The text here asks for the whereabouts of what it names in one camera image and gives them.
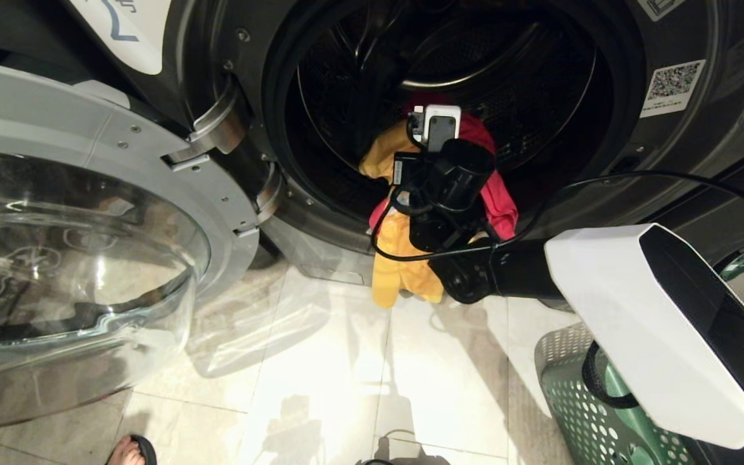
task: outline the clothing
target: clothing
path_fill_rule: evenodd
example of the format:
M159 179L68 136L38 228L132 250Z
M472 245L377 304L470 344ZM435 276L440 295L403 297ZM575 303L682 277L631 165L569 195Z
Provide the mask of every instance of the clothing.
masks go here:
M461 127L458 137L486 148L495 155L495 142L493 136L487 131L484 123L470 114L461 116ZM407 121L399 121L395 126L387 129L372 144L369 152L360 162L360 171L370 178L384 178L392 183L392 170L395 164L396 151L419 152L418 147L411 143L407 137ZM499 238L506 241L516 235L516 223L519 221L519 210L516 203L510 197L501 174L493 172L487 179L484 188L481 189L481 198L484 200L484 210L487 212L487 220L493 226ZM383 214L387 198L381 201L369 216L369 227L375 227L378 218Z
M461 117L459 138L475 142L495 155L495 143L484 123L469 114ZM398 151L419 152L407 136L407 121L402 120L385 130L360 162L360 172L370 178L384 178L392 183L395 153ZM484 210L487 219L498 233L506 240L515 235L519 210L513 198L504 187L500 174L493 173L481 189ZM369 216L369 227L374 229L378 219L384 214L389 196L375 207ZM378 247L397 256L423 255L409 240L410 218L390 208L378 231ZM375 255L375 267L372 273L372 297L376 304L390 308L398 300L398 292L407 289L425 300L438 303L443 297L444 288L438 276L429 267L429 262L396 262L381 255Z

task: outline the laundry basket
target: laundry basket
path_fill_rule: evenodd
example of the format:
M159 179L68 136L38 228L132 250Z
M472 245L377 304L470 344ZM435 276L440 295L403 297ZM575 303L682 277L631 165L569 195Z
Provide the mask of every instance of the laundry basket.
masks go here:
M584 385L581 367L593 335L584 324L547 333L535 347L541 391L576 465L691 465L694 458L675 433L661 429L635 407L614 409ZM608 394L628 394L614 366L600 353Z

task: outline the tile floor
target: tile floor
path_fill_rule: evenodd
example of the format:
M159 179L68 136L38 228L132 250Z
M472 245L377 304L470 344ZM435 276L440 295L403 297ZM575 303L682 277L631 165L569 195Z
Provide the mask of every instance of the tile floor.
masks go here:
M132 391L0 429L0 465L103 465L125 433L163 465L570 464L533 348L576 321L520 298L381 309L281 262L197 309L185 353Z

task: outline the flip-flop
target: flip-flop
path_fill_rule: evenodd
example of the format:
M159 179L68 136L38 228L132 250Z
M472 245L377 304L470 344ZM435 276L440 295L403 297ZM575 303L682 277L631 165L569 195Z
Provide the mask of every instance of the flip-flop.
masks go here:
M139 455L145 459L145 465L157 465L157 453L154 452L154 446L151 445L151 441L148 441L145 436L141 435L130 435L130 440L139 445ZM111 456L108 456L105 465L109 465L109 462L111 462Z

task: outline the washing machine door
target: washing machine door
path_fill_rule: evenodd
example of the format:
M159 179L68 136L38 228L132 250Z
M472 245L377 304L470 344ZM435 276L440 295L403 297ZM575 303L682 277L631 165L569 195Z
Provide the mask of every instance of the washing machine door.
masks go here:
M0 67L0 425L129 388L245 273L251 201L186 141Z

